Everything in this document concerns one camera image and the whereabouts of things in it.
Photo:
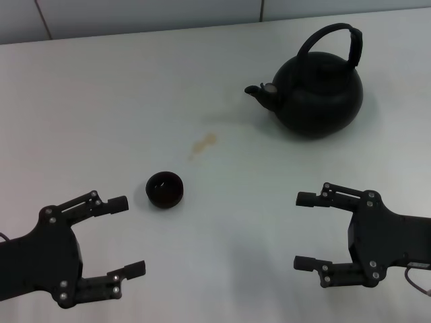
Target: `white table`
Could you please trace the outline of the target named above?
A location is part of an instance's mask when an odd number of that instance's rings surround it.
[[[344,131],[304,141],[243,90],[335,22],[363,32],[364,103]],[[147,263],[119,301],[62,310],[40,291],[1,302],[0,322],[429,322],[402,268],[374,289],[322,289],[293,268],[295,255],[350,261],[350,213],[296,207],[300,190],[375,189],[429,216],[429,30],[418,9],[0,46],[0,231],[22,236],[42,207],[92,189],[125,194],[130,211],[74,227],[84,276]],[[337,32],[315,50],[347,57],[349,43]],[[162,170],[185,183],[163,212],[144,189]]]

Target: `black bowl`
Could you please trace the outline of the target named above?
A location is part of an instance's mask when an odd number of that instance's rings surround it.
[[[170,209],[180,203],[184,187],[178,175],[172,172],[160,172],[148,180],[145,191],[153,205],[161,209]]]

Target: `robotic hand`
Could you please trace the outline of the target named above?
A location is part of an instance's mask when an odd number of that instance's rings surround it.
[[[103,203],[96,191],[39,212],[26,236],[0,243],[0,301],[33,291],[47,291],[62,308],[79,303],[121,298],[121,281],[145,274],[136,262],[103,277],[82,278],[79,244],[71,226],[90,217],[129,209],[120,196]]]
[[[408,277],[411,268],[431,270],[431,219],[398,215],[388,210],[379,193],[352,190],[325,183],[321,195],[299,192],[296,205],[301,207],[336,207],[353,212],[348,233],[352,263],[297,256],[294,268],[316,270],[321,287],[362,285],[376,287],[391,266],[407,268],[405,278],[416,289],[426,291]]]

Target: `brown stain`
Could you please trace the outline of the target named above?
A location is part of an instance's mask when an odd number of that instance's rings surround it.
[[[206,147],[214,145],[217,142],[217,136],[213,133],[208,133],[202,141],[197,141],[193,144],[189,160],[200,154]]]

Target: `kettle handle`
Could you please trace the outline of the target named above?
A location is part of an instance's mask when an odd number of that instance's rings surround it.
[[[349,24],[333,24],[326,26],[319,31],[315,32],[307,41],[302,45],[301,49],[296,55],[298,59],[297,63],[297,75],[300,75],[300,72],[303,66],[306,63],[308,52],[310,49],[324,36],[336,32],[337,30],[348,29],[350,31],[350,52],[349,52],[349,60],[347,61],[347,68],[354,69],[359,64],[359,60],[361,59],[362,54],[362,33],[360,30],[353,28]]]

